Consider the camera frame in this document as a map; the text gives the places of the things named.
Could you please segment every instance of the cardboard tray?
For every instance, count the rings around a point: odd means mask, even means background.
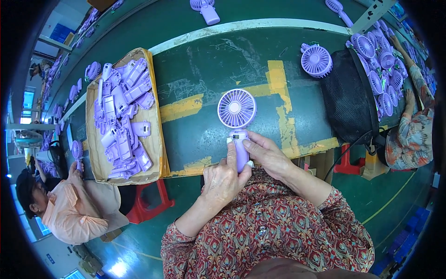
[[[146,172],[139,172],[136,175],[130,177],[130,179],[113,178],[108,179],[108,175],[113,169],[112,163],[107,161],[104,154],[105,148],[101,143],[102,135],[99,129],[96,129],[94,123],[94,101],[98,97],[98,84],[101,75],[99,75],[94,81],[87,86],[87,100],[85,104],[85,116],[87,126],[87,141],[89,146],[89,157],[91,163],[91,170],[93,176],[97,182],[111,183],[117,186],[130,185],[130,184],[148,184],[157,181],[160,178],[166,177],[170,173],[169,163],[167,161],[167,154],[164,145],[163,132],[161,128],[161,116],[158,103],[157,87],[155,83],[155,71],[153,69],[152,53],[143,48],[136,48],[121,60],[113,64],[113,67],[121,67],[127,64],[130,60],[138,60],[139,58],[145,58],[148,62],[148,69],[150,72],[150,79],[152,81],[152,89],[150,92],[155,97],[155,103],[149,110],[143,110],[138,108],[138,113],[131,119],[131,122],[140,122],[147,120],[150,122],[151,135],[147,138],[138,137],[144,146],[153,166]]]

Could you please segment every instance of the cord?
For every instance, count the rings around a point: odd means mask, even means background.
[[[357,140],[355,140],[354,143],[350,144],[350,146],[347,148],[346,151],[342,152],[341,156],[333,163],[333,165],[331,166],[330,170],[327,172],[327,174],[325,175],[324,181],[327,180],[328,175],[332,172],[332,170],[335,168],[336,163],[339,162],[339,160],[344,156],[345,153],[347,153],[347,151],[350,150],[350,148],[355,145],[360,139],[362,139],[365,135],[367,135],[368,133],[372,132],[372,130],[366,132],[364,135],[360,136]]]

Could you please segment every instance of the patterned blouse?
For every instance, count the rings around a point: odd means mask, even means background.
[[[161,242],[165,278],[244,278],[270,258],[297,260],[315,271],[367,272],[372,239],[341,192],[316,207],[261,168],[196,237],[171,224]]]
[[[414,64],[409,72],[425,108],[413,116],[403,113],[398,129],[392,129],[388,133],[386,162],[394,170],[422,167],[434,159],[432,152],[434,97],[418,66]]]

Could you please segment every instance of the red plastic stool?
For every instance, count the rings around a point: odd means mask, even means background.
[[[144,188],[152,183],[156,183],[158,186],[158,191],[161,196],[161,204],[153,209],[148,209],[147,207],[149,206],[149,204],[142,200],[141,193]],[[126,215],[130,223],[139,224],[141,222],[150,220],[169,207],[175,205],[175,200],[169,200],[166,188],[164,186],[164,181],[162,179],[159,179],[156,182],[152,183],[136,186],[135,204],[133,205],[133,208],[130,210],[130,212]]]
[[[344,153],[347,148],[349,147],[349,144],[343,145],[342,153]],[[359,170],[365,165],[365,158],[359,158],[359,164],[354,166],[350,164],[350,150],[347,151],[344,156],[341,158],[341,164],[336,164],[334,166],[333,172],[340,172],[345,173],[348,175],[359,175]]]

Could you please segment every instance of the black mesh bag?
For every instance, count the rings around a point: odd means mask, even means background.
[[[328,121],[339,138],[348,143],[385,145],[379,135],[375,100],[361,61],[352,49],[334,52],[333,69],[321,88]]]

